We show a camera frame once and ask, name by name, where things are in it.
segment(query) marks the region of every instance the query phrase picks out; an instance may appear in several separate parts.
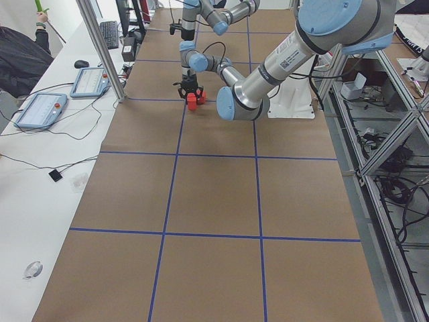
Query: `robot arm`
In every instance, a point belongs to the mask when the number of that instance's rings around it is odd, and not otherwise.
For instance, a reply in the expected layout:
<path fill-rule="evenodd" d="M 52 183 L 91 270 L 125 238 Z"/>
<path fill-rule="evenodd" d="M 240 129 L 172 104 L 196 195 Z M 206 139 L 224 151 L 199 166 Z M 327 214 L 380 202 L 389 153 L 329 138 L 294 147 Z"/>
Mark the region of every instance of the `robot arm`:
<path fill-rule="evenodd" d="M 176 29 L 182 33 L 183 40 L 193 40 L 195 36 L 196 18 L 201 15 L 218 35 L 224 34 L 228 26 L 254 14 L 259 7 L 259 0 L 243 0 L 232 9 L 218 11 L 210 0 L 185 0 L 182 21 L 170 25 L 170 34 Z"/>
<path fill-rule="evenodd" d="M 254 120 L 269 109 L 267 94 L 315 54 L 336 44 L 343 53 L 364 54 L 386 48 L 393 37 L 394 0 L 305 0 L 292 32 L 248 77 L 229 62 L 218 74 L 228 85 L 217 96 L 223 119 Z"/>

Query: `blue joint cap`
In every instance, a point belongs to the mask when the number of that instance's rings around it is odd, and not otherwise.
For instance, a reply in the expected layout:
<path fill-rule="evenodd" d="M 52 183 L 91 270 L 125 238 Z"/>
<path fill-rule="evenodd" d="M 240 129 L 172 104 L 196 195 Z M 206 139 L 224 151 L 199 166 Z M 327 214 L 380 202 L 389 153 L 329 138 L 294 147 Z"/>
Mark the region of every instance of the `blue joint cap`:
<path fill-rule="evenodd" d="M 347 25 L 361 4 L 362 0 L 306 0 L 298 12 L 298 21 L 307 34 L 329 35 Z"/>
<path fill-rule="evenodd" d="M 179 51 L 183 52 L 185 50 L 195 49 L 195 43 L 190 40 L 185 40 L 184 42 L 180 42 Z"/>
<path fill-rule="evenodd" d="M 228 24 L 225 21 L 220 21 L 213 27 L 213 31 L 216 35 L 223 35 L 228 30 Z"/>
<path fill-rule="evenodd" d="M 393 32 L 380 38 L 369 40 L 368 42 L 362 42 L 353 46 L 343 47 L 344 55 L 356 55 L 366 54 L 368 52 L 374 52 L 376 50 L 382 50 L 389 47 L 393 38 Z"/>
<path fill-rule="evenodd" d="M 204 72 L 208 66 L 208 60 L 203 54 L 193 54 L 189 58 L 189 66 L 196 72 Z"/>
<path fill-rule="evenodd" d="M 183 1 L 183 8 L 185 9 L 194 9 L 200 7 L 200 1 L 199 0 L 184 0 Z"/>
<path fill-rule="evenodd" d="M 233 92 L 229 87 L 222 87 L 217 93 L 216 108 L 221 118 L 227 121 L 234 120 L 235 102 Z"/>

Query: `black keyboard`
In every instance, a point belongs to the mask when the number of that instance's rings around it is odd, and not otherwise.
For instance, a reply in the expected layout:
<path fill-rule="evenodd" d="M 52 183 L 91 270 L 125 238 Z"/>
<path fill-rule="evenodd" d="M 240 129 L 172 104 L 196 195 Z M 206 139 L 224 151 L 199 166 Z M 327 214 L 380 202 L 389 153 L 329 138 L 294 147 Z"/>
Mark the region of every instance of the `black keyboard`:
<path fill-rule="evenodd" d="M 116 21 L 103 21 L 100 23 L 100 30 L 106 41 L 108 49 L 119 47 L 119 35 Z"/>

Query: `black mouse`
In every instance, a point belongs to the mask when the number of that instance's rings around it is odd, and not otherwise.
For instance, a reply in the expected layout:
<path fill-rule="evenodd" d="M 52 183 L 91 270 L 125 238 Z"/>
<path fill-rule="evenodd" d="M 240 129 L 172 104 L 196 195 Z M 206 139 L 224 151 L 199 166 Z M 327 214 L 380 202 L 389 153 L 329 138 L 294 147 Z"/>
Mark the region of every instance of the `black mouse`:
<path fill-rule="evenodd" d="M 74 67 L 77 69 L 89 67 L 89 62 L 87 62 L 86 60 L 77 60 L 76 62 L 74 62 Z"/>

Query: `blue and white device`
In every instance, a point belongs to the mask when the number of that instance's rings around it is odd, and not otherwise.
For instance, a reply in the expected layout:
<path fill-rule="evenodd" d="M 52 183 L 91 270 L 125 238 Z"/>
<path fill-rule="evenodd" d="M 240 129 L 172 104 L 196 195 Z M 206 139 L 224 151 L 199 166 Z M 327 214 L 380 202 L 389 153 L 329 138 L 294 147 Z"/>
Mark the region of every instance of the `blue and white device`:
<path fill-rule="evenodd" d="M 26 129 L 47 129 L 57 120 L 66 104 L 67 95 L 65 94 L 35 94 L 14 126 Z"/>
<path fill-rule="evenodd" d="M 70 97 L 95 98 L 102 95 L 109 86 L 109 79 L 104 68 L 88 67 L 79 69 Z"/>

